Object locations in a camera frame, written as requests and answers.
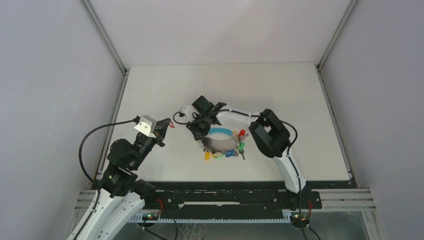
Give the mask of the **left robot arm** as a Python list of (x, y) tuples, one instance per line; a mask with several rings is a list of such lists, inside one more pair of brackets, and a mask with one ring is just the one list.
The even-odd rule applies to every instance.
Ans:
[(95, 196), (69, 240), (112, 240), (139, 210), (155, 205), (155, 187), (139, 179), (135, 171), (155, 146), (165, 146), (172, 121), (144, 115), (130, 122), (138, 132), (134, 142), (120, 138), (111, 144), (101, 179), (90, 179), (96, 188)]

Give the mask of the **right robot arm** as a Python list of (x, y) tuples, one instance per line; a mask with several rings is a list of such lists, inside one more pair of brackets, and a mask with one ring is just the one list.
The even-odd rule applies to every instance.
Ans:
[(224, 102), (213, 104), (201, 95), (176, 114), (185, 120), (182, 124), (206, 153), (243, 155), (244, 140), (251, 136), (260, 153), (274, 160), (281, 172), (290, 209), (298, 210), (308, 203), (311, 189), (292, 154), (297, 137), (291, 140), (287, 128), (290, 127), (295, 134), (298, 131), (290, 123), (280, 120), (272, 110), (243, 111)]

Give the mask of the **metal key organizer ring plate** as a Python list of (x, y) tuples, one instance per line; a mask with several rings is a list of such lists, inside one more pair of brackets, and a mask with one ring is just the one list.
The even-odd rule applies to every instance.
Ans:
[(223, 127), (213, 127), (208, 134), (198, 140), (204, 152), (204, 160), (244, 157), (245, 139), (249, 136), (245, 129), (240, 131)]

